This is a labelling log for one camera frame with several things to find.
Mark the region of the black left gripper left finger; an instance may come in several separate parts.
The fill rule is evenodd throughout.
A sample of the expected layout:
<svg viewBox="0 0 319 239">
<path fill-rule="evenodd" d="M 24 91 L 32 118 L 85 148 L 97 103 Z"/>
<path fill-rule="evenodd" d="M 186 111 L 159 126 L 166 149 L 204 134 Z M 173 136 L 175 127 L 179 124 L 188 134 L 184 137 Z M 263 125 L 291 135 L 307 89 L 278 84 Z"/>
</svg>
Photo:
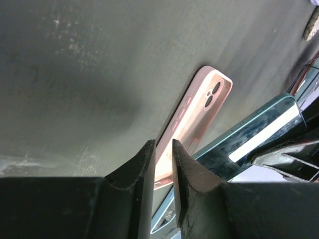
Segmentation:
<svg viewBox="0 0 319 239">
<path fill-rule="evenodd" d="M 3 239 L 147 239 L 156 143 L 105 177 L 7 177 L 0 181 Z"/>
</svg>

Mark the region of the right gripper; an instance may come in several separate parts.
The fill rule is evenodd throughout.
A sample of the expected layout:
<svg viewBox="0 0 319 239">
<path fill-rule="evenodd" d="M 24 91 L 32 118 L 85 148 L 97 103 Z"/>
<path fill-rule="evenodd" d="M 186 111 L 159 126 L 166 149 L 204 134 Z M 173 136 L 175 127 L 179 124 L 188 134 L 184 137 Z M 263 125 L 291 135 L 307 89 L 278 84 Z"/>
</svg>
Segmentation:
<svg viewBox="0 0 319 239">
<path fill-rule="evenodd" d="M 319 181 L 319 130 L 286 141 L 252 158 L 252 164 L 300 182 Z"/>
</svg>

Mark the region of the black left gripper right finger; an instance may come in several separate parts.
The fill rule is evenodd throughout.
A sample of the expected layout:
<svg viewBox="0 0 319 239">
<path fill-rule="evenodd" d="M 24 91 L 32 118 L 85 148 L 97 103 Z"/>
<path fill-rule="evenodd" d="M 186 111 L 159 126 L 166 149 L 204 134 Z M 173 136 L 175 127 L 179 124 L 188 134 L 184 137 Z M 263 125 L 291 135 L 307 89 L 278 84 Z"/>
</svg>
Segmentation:
<svg viewBox="0 0 319 239">
<path fill-rule="evenodd" d="M 317 183 L 228 183 L 172 142 L 177 226 L 184 239 L 316 239 Z"/>
</svg>

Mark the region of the teal-edged black phone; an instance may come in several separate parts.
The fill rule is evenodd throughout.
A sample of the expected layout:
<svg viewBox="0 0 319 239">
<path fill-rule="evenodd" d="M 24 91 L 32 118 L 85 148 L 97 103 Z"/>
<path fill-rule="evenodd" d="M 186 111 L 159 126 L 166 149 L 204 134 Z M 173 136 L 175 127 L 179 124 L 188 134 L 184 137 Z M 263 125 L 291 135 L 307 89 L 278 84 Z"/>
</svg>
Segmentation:
<svg viewBox="0 0 319 239">
<path fill-rule="evenodd" d="M 193 155 L 218 177 L 229 181 L 252 166 L 251 154 L 300 135 L 306 122 L 295 98 L 276 96 Z"/>
</svg>

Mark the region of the pink phone case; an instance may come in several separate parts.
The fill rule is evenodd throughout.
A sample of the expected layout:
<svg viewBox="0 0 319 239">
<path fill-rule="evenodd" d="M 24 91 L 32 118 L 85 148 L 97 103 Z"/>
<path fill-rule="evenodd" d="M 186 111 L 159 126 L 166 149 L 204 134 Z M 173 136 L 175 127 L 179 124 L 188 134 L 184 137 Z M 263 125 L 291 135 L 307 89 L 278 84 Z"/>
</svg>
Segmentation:
<svg viewBox="0 0 319 239">
<path fill-rule="evenodd" d="M 232 86 L 230 78 L 211 66 L 197 71 L 157 143 L 154 189 L 173 183 L 172 140 L 180 141 L 193 154 Z"/>
</svg>

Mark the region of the light blue phone case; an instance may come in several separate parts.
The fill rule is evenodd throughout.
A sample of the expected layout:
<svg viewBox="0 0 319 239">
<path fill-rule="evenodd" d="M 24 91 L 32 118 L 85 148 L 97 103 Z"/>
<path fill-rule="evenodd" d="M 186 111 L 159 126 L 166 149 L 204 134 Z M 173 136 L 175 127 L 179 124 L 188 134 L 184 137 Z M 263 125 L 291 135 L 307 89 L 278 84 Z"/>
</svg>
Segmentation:
<svg viewBox="0 0 319 239">
<path fill-rule="evenodd" d="M 151 221 L 151 239 L 180 239 L 180 230 L 176 225 L 174 188 L 170 185 L 167 195 L 153 214 Z"/>
</svg>

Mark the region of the speckled oval dish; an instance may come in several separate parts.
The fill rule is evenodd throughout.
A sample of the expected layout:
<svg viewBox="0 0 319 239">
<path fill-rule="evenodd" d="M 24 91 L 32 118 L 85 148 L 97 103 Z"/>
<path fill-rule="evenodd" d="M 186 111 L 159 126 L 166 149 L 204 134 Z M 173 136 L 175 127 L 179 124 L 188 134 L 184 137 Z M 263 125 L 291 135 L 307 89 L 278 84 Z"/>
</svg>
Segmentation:
<svg viewBox="0 0 319 239">
<path fill-rule="evenodd" d="M 303 33 L 303 39 L 306 42 L 309 42 L 315 36 L 315 34 L 318 32 L 318 30 L 319 30 L 319 7 L 317 6 L 314 9 L 306 27 L 305 27 L 305 30 Z"/>
</svg>

